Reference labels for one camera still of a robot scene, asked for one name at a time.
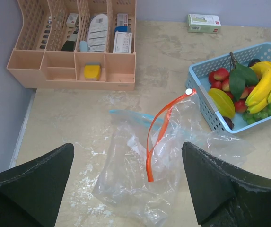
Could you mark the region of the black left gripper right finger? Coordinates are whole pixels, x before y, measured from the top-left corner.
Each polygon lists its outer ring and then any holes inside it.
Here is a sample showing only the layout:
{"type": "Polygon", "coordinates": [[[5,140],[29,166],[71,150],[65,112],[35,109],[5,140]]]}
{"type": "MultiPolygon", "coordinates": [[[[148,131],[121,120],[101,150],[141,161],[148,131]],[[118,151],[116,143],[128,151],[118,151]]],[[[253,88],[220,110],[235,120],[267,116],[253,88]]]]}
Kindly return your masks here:
{"type": "Polygon", "coordinates": [[[203,227],[271,227],[271,179],[221,160],[191,142],[182,146],[197,223],[203,227]]]}

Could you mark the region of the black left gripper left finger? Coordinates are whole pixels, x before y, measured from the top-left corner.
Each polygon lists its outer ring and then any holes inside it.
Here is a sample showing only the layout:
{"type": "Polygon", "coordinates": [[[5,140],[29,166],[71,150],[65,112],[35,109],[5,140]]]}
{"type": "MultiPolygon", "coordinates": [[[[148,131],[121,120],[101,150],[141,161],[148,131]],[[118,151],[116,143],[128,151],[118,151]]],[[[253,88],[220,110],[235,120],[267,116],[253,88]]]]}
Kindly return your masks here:
{"type": "Polygon", "coordinates": [[[66,143],[0,173],[0,227],[55,226],[74,159],[66,143]]]}

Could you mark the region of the clear orange-zipper bag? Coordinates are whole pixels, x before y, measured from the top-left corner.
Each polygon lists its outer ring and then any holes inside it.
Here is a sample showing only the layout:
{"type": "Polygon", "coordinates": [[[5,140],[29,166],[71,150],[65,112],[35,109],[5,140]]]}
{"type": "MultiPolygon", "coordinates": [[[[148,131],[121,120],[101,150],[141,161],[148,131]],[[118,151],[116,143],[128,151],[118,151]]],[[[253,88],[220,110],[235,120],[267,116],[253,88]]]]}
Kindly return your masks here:
{"type": "MultiPolygon", "coordinates": [[[[203,117],[194,89],[187,89],[163,107],[153,121],[175,105],[197,109],[201,126],[203,117]]],[[[254,149],[247,141],[230,133],[203,130],[207,138],[203,145],[197,146],[238,167],[254,149]]],[[[143,155],[131,150],[123,153],[109,149],[92,194],[119,215],[136,218],[148,227],[161,227],[169,219],[184,179],[182,149],[158,154],[154,148],[146,147],[143,155]]]]}

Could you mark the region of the yellow star fruit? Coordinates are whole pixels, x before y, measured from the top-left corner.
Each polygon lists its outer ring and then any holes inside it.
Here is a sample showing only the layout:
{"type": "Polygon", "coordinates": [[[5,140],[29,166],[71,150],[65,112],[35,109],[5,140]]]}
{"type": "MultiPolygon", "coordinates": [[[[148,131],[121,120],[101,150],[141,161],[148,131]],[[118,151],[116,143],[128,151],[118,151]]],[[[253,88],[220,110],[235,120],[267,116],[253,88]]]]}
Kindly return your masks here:
{"type": "Polygon", "coordinates": [[[235,116],[235,107],[232,99],[222,90],[211,88],[208,91],[215,106],[223,117],[233,119],[235,116]]]}

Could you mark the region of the light blue plastic basket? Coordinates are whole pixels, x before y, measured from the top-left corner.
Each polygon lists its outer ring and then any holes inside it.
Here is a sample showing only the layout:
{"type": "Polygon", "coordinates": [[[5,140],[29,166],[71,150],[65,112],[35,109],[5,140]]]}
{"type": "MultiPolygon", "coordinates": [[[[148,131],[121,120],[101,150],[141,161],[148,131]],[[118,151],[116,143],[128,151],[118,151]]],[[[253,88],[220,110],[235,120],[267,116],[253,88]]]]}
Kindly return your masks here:
{"type": "Polygon", "coordinates": [[[271,42],[192,65],[186,87],[213,131],[236,134],[271,119],[271,42]]]}

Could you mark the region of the yellow banana bunch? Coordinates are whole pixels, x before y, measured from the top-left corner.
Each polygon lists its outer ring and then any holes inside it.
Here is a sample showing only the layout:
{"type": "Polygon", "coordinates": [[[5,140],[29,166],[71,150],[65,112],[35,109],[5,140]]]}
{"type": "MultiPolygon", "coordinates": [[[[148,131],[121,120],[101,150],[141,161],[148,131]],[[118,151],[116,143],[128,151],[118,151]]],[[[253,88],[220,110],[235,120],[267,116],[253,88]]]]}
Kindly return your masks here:
{"type": "Polygon", "coordinates": [[[248,113],[255,114],[271,103],[271,62],[258,62],[250,69],[256,73],[260,81],[247,97],[245,105],[248,107],[248,113]]]}

